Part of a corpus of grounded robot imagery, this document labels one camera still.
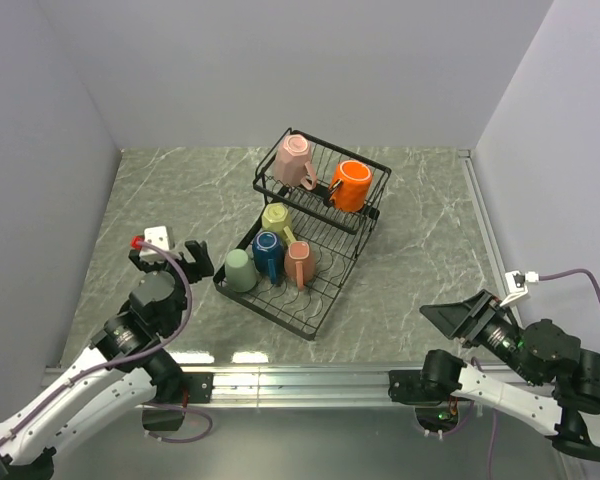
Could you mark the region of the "mint green cup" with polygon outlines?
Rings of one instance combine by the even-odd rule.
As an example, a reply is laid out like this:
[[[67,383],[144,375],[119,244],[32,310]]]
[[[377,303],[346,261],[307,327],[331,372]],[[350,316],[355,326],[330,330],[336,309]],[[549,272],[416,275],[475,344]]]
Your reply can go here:
[[[256,267],[245,250],[231,250],[226,255],[224,268],[226,283],[235,292],[248,292],[258,283]]]

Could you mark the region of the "blue faceted mug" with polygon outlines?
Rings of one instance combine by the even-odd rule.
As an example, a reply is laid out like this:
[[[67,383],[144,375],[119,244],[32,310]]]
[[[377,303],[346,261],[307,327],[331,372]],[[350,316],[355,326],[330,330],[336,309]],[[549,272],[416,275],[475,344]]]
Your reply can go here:
[[[279,285],[284,271],[285,250],[281,238],[273,232],[261,231],[252,242],[256,269],[268,277],[272,285]]]

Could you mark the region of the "yellow mug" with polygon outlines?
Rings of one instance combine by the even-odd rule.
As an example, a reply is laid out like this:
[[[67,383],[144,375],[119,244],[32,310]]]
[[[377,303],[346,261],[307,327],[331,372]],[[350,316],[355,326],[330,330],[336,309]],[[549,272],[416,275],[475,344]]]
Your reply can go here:
[[[261,215],[261,224],[264,231],[277,234],[286,246],[296,241],[290,211],[283,203],[267,204]]]

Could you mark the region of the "pink floral mug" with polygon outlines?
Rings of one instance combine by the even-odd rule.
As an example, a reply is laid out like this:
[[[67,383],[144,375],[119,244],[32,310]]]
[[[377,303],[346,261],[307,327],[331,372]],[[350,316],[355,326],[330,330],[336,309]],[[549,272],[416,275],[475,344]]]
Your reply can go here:
[[[313,279],[316,265],[314,251],[308,242],[295,241],[290,244],[284,259],[284,269],[299,291],[304,290]]]

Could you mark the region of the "black wire dish rack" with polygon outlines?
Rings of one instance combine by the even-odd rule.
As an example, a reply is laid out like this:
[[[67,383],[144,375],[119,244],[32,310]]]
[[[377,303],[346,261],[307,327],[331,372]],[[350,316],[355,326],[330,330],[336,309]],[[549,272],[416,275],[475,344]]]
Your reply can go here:
[[[391,169],[301,130],[289,128],[284,134],[299,134],[308,140],[317,173],[316,188],[309,191],[302,186],[286,186],[274,178],[281,141],[256,167],[252,185],[263,195],[265,205],[280,202],[287,207],[293,234],[315,253],[317,272],[303,291],[288,277],[274,286],[261,273],[256,286],[238,293],[229,287],[224,267],[215,273],[213,283],[222,295],[305,340],[313,340],[375,229]],[[346,160],[365,164],[372,174],[370,191],[356,212],[344,212],[329,202],[330,180],[338,164]]]

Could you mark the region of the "orange mug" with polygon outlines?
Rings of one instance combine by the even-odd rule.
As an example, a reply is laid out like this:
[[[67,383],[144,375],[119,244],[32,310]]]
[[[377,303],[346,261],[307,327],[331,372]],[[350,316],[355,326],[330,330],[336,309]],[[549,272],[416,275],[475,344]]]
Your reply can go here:
[[[325,205],[348,213],[360,211],[372,180],[373,175],[367,164],[353,159],[340,162],[327,190]]]

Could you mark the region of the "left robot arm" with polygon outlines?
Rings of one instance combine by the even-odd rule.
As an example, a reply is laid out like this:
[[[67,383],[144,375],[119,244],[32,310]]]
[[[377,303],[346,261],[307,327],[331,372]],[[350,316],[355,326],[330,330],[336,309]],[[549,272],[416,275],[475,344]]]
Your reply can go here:
[[[191,318],[191,287],[214,273],[205,243],[186,254],[132,242],[142,272],[119,311],[51,385],[0,423],[0,479],[49,479],[54,458],[138,405],[185,414],[197,392],[166,347]]]

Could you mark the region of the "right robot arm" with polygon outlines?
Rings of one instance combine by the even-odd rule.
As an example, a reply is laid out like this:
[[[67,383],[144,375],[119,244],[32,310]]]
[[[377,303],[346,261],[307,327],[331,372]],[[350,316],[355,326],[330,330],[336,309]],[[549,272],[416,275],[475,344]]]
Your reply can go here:
[[[550,319],[518,325],[510,305],[487,290],[456,303],[423,305],[420,313],[462,347],[483,347],[527,385],[499,381],[443,350],[425,357],[420,386],[425,395],[461,396],[517,418],[572,457],[600,463],[600,354],[582,348]],[[548,397],[531,389],[550,384]]]

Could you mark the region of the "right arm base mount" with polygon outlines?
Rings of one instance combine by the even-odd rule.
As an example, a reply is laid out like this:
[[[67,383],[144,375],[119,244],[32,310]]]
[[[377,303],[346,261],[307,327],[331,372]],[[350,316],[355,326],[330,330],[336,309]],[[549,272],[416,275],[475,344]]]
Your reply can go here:
[[[414,406],[437,406],[462,388],[459,382],[465,362],[445,350],[430,350],[420,370],[388,372],[388,395],[392,402]]]

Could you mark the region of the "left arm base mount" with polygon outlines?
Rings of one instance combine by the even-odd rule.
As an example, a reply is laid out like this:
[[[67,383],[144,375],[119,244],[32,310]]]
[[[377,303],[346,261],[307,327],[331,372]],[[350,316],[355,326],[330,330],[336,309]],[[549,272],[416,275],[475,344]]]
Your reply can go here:
[[[149,400],[157,404],[208,404],[211,401],[214,374],[184,372],[157,384],[156,394]]]

